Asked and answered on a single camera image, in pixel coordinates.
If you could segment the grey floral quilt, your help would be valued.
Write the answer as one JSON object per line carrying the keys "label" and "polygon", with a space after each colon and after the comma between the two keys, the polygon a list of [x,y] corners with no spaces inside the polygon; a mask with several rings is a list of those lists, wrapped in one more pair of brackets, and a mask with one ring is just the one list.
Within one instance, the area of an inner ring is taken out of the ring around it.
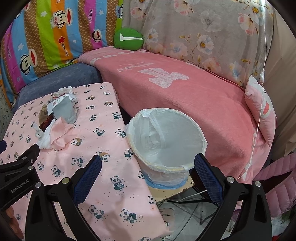
{"label": "grey floral quilt", "polygon": [[196,65],[246,87],[262,77],[273,37],[267,1],[124,1],[122,25],[144,49]]}

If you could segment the colourful monkey print quilt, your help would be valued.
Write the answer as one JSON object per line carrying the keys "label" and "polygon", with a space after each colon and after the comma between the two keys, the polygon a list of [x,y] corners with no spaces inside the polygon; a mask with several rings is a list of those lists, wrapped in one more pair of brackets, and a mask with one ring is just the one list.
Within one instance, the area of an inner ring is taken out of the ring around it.
{"label": "colourful monkey print quilt", "polygon": [[113,45],[122,12],[122,1],[27,3],[1,38],[1,82],[9,107],[29,83],[87,51]]}

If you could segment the green checkmark cushion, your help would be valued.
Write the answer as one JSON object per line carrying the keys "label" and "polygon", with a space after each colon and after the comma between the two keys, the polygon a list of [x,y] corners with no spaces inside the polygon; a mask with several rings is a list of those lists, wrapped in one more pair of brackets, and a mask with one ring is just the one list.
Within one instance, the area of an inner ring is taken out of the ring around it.
{"label": "green checkmark cushion", "polygon": [[131,28],[121,28],[114,34],[114,47],[123,50],[136,51],[142,48],[144,37]]}

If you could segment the white paper clothing tag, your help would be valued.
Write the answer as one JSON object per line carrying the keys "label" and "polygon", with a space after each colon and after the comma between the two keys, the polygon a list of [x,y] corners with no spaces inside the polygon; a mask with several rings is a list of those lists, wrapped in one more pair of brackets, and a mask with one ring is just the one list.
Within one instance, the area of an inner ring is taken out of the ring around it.
{"label": "white paper clothing tag", "polygon": [[53,108],[57,106],[65,97],[69,97],[69,94],[64,94],[63,96],[60,96],[56,99],[54,99],[52,102],[49,102],[47,105],[47,113],[50,115],[53,112]]}

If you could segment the pink bed blanket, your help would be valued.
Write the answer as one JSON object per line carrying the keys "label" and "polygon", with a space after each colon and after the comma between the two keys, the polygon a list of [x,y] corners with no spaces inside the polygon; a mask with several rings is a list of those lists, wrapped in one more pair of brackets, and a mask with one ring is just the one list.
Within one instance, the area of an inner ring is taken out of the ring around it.
{"label": "pink bed blanket", "polygon": [[206,158],[224,175],[251,183],[270,151],[244,99],[244,90],[195,65],[144,50],[104,47],[82,54],[110,82],[121,107],[135,116],[171,108],[190,116],[207,140]]}

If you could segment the beige nylon sock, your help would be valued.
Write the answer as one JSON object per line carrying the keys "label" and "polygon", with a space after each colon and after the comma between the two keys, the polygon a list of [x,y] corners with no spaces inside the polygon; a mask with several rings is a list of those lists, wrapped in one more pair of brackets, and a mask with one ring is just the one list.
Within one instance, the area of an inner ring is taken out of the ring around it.
{"label": "beige nylon sock", "polygon": [[39,125],[41,125],[48,118],[47,105],[44,104],[39,112]]}

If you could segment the dark red velvet scrunchie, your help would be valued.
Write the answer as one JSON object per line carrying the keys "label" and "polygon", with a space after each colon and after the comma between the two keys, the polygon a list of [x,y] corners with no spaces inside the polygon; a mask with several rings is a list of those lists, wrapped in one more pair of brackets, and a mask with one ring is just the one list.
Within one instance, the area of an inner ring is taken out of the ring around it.
{"label": "dark red velvet scrunchie", "polygon": [[52,120],[55,120],[55,117],[51,114],[50,116],[48,116],[48,118],[47,118],[45,121],[43,121],[43,122],[40,124],[39,128],[40,128],[43,132],[45,132],[46,128],[51,124]]}

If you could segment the pink panda print cloth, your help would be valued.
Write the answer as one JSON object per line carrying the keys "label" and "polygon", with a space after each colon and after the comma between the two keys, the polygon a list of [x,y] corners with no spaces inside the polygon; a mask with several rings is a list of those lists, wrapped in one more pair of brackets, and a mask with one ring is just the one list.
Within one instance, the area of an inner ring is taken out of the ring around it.
{"label": "pink panda print cloth", "polygon": [[52,95],[15,112],[1,152],[1,240],[163,240],[158,209],[124,132],[111,83],[71,89],[73,124],[37,112]]}

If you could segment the pink quilted jacket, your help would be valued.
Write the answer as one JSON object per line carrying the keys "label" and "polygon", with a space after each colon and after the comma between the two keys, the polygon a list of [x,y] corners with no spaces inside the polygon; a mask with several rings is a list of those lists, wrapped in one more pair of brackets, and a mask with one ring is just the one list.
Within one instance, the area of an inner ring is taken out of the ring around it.
{"label": "pink quilted jacket", "polygon": [[263,168],[254,178],[263,186],[271,217],[281,216],[295,205],[295,152]]}

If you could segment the white lined trash bin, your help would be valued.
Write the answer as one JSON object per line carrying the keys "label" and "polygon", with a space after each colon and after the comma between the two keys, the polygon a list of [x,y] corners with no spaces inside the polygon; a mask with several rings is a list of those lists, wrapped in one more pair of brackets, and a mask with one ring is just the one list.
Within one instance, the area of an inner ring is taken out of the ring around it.
{"label": "white lined trash bin", "polygon": [[184,186],[195,156],[204,154],[208,145],[191,117],[170,108],[140,110],[125,133],[146,183],[157,189]]}

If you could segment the blue-grey upholstered stool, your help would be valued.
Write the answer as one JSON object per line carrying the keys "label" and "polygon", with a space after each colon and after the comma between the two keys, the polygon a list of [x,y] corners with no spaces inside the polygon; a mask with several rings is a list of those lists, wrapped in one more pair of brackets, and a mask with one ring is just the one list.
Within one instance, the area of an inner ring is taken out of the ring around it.
{"label": "blue-grey upholstered stool", "polygon": [[102,81],[102,76],[95,67],[84,63],[71,64],[44,75],[23,87],[16,99],[13,112],[15,113],[23,104],[57,92],[60,88],[78,87]]}

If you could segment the pink small pillow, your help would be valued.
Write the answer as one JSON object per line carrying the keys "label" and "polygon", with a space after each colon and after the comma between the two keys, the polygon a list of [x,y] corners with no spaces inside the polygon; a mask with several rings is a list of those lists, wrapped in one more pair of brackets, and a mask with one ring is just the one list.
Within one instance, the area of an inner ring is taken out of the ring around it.
{"label": "pink small pillow", "polygon": [[259,124],[260,132],[270,146],[275,135],[276,114],[269,95],[253,76],[248,79],[244,98],[255,121]]}

